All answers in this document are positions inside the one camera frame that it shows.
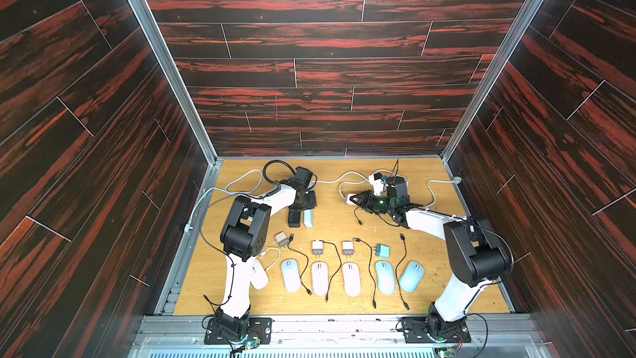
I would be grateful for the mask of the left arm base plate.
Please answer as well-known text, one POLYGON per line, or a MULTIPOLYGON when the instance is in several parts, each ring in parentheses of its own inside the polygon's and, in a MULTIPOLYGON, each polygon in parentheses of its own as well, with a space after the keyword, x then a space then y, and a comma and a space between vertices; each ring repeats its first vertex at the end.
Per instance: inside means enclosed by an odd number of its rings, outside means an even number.
POLYGON ((268 345, 272 338, 273 319, 248 316, 221 321, 210 318, 205 325, 205 345, 243 346, 246 350, 268 345))

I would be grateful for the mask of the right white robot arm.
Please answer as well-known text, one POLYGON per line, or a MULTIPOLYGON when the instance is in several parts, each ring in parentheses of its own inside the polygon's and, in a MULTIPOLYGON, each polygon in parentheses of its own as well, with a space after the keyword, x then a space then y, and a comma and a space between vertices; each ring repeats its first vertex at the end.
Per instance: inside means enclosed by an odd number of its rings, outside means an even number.
POLYGON ((386 180, 386 194, 349 194, 346 201, 373 215, 388 215, 401 227, 444 240, 453 273, 443 294, 429 309, 430 322, 450 325, 464 319, 483 290, 513 269, 508 243, 470 216, 447 215, 411 202, 403 177, 386 180))

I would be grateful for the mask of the white wireless mouse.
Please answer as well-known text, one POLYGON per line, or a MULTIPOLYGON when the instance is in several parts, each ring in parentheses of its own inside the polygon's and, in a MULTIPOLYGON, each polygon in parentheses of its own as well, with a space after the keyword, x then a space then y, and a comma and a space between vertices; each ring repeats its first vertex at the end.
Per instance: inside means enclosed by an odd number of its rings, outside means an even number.
POLYGON ((251 285, 256 290, 265 288, 269 283, 269 278, 266 270, 258 259, 254 260, 252 271, 251 285))

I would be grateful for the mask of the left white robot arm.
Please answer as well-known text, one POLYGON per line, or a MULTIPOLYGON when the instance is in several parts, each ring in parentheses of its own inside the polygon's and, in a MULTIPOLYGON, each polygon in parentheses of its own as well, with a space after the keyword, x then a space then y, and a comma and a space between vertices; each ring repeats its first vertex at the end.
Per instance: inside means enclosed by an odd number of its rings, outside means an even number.
POLYGON ((227 276, 217 318, 231 323, 249 315, 253 263, 265 245, 270 218, 285 208, 294 212, 316 207, 316 192, 284 184, 278 184, 261 197, 240 195, 235 198, 220 233, 227 276))

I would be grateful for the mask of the white power strip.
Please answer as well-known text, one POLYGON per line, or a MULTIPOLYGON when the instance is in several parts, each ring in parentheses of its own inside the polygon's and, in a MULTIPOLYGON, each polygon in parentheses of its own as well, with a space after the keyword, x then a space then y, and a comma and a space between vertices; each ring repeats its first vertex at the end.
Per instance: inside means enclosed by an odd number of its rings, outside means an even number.
POLYGON ((314 210, 313 209, 305 210, 303 212, 303 224, 305 225, 306 228, 314 227, 314 210))

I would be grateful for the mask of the teal charger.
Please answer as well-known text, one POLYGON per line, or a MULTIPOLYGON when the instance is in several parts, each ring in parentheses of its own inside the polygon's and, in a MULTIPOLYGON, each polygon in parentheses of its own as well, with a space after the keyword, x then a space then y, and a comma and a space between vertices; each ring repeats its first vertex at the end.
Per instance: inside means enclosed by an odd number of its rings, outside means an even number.
POLYGON ((375 254, 381 259, 388 259, 390 257, 390 248, 387 245, 377 244, 375 254))

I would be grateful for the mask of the grey blue mouse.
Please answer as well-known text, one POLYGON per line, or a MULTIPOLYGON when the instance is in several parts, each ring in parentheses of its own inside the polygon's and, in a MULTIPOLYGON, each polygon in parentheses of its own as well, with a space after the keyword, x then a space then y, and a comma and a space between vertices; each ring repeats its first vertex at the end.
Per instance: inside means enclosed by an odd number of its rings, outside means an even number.
POLYGON ((395 291, 395 277, 391 263, 379 260, 375 263, 375 269, 379 292, 384 295, 392 295, 395 291))

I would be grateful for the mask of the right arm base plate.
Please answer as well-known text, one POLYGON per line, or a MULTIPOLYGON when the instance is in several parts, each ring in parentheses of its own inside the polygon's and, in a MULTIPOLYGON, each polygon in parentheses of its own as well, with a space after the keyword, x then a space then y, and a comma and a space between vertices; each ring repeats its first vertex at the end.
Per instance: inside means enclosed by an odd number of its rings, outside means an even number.
POLYGON ((471 342, 465 318, 449 323, 436 316, 431 319, 403 317, 398 320, 396 330, 402 333, 407 344, 471 342))

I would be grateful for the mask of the light blue mouse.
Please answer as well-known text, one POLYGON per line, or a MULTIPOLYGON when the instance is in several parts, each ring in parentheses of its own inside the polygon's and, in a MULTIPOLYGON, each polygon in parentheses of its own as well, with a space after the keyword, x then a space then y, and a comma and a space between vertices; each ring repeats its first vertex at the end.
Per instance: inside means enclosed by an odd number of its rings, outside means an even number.
POLYGON ((421 264, 410 261, 398 280, 402 291, 414 293, 425 274, 426 270, 421 264))

